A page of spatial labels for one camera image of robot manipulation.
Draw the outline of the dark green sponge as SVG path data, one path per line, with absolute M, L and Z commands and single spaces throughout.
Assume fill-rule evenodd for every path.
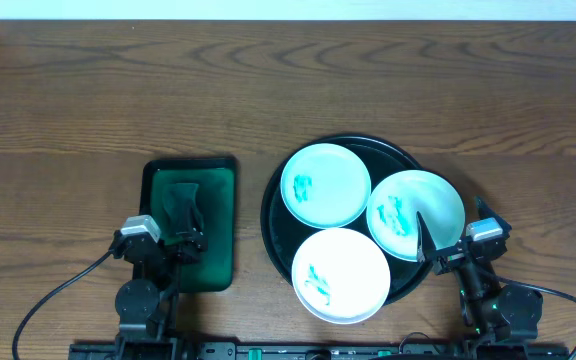
M 164 186 L 162 200 L 170 235 L 184 241 L 197 241 L 203 236 L 204 217 L 197 205 L 198 189 L 196 183 Z

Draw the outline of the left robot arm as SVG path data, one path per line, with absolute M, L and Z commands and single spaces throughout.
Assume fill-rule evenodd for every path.
M 109 250 L 133 265 L 132 279 L 117 292 L 119 332 L 109 359 L 196 360 L 198 346 L 176 330 L 182 267 L 200 261 L 207 242 L 201 232 L 184 234 L 174 245 L 153 232 L 117 230 Z

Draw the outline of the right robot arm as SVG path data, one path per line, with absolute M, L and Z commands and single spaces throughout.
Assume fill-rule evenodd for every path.
M 492 262 L 506 253 L 512 227 L 481 198 L 475 203 L 479 219 L 456 244 L 442 249 L 422 214 L 416 214 L 417 259 L 431 264 L 437 275 L 455 275 L 464 323 L 475 330 L 444 353 L 464 359 L 526 359 L 527 342 L 538 336 L 543 296 L 495 274 Z

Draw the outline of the light green plate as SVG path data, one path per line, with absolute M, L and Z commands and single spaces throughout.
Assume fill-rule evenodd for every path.
M 288 211 L 318 229 L 343 227 L 365 210 L 371 177 L 360 157 L 341 145 L 308 145 L 285 164 L 279 190 Z
M 462 236 L 465 207 L 457 190 L 428 171 L 404 170 L 382 180 L 373 190 L 366 221 L 374 241 L 400 260 L 417 260 L 417 214 L 438 249 L 453 246 Z

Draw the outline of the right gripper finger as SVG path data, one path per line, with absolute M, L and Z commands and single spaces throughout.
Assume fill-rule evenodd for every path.
M 474 200 L 477 214 L 480 220 L 497 218 L 497 214 L 487 205 L 487 203 L 480 196 L 475 196 Z
M 416 213 L 416 220 L 418 229 L 417 261 L 432 261 L 435 257 L 436 245 L 420 212 Z

